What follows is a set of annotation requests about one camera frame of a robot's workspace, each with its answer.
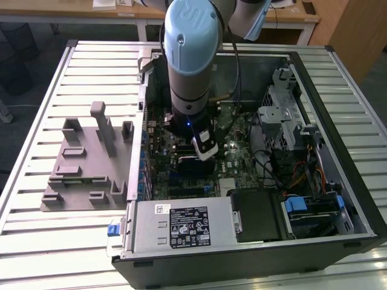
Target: motherboard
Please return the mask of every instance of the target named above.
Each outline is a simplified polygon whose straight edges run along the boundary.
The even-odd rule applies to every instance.
[[[217,105],[214,129],[232,122],[234,105]],[[258,175],[247,139],[252,113],[239,115],[220,143],[219,152],[206,162],[198,160],[191,140],[176,137],[163,127],[165,109],[148,108],[152,199],[223,196],[225,189],[258,187]]]

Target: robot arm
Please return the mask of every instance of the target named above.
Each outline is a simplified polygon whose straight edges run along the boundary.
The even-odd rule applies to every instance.
[[[233,33],[257,39],[271,0],[136,1],[166,11],[164,46],[173,113],[166,121],[173,134],[191,138],[198,157],[207,160],[218,151],[206,111],[213,58],[229,25]]]

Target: white desk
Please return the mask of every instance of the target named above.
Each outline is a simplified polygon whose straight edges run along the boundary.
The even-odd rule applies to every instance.
[[[106,116],[113,124],[132,120],[127,112],[137,103],[137,60],[144,48],[158,48],[158,44],[83,41],[66,48],[0,197],[1,289],[131,289],[106,255],[107,225],[123,216],[124,210],[43,213],[39,207],[63,140],[60,129],[65,117],[79,117],[82,126],[91,124],[93,119],[87,117],[89,105],[104,101]],[[225,44],[224,49],[232,47]],[[291,50],[300,54],[365,184],[387,219],[387,132],[335,54],[324,47],[239,45],[239,49]],[[90,75],[100,76],[99,85],[95,85],[95,78],[85,77]],[[125,76],[125,80],[109,76]],[[304,105],[313,121],[310,109]],[[387,251],[381,246],[349,256],[323,271],[182,289],[386,289],[386,270]]]

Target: warning label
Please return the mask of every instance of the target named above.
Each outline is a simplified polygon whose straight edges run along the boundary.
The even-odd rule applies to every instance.
[[[211,245],[207,207],[172,208],[169,219],[173,249]]]

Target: barcode sticker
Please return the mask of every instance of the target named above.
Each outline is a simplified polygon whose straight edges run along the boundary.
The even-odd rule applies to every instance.
[[[155,214],[169,213],[170,209],[171,209],[170,204],[157,204],[155,205]]]

